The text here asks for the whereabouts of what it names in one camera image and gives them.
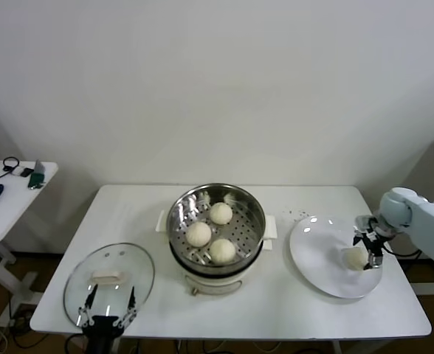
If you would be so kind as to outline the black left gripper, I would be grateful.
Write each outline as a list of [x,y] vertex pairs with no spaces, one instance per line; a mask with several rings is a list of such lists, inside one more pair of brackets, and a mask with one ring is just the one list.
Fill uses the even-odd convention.
[[94,285],[86,297],[84,304],[78,308],[76,326],[80,327],[83,335],[88,339],[85,354],[108,354],[112,353],[114,341],[121,337],[126,329],[137,316],[135,287],[131,288],[125,314],[117,316],[93,316],[91,314],[98,284]]

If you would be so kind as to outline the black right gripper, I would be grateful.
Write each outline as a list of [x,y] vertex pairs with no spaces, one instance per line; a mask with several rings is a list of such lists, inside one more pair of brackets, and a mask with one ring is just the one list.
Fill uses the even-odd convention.
[[363,244],[369,253],[368,261],[363,266],[363,270],[367,271],[380,268],[383,261],[383,240],[381,240],[378,234],[372,229],[367,229],[364,232],[356,230],[354,233],[352,245],[355,246],[360,241],[363,241]]

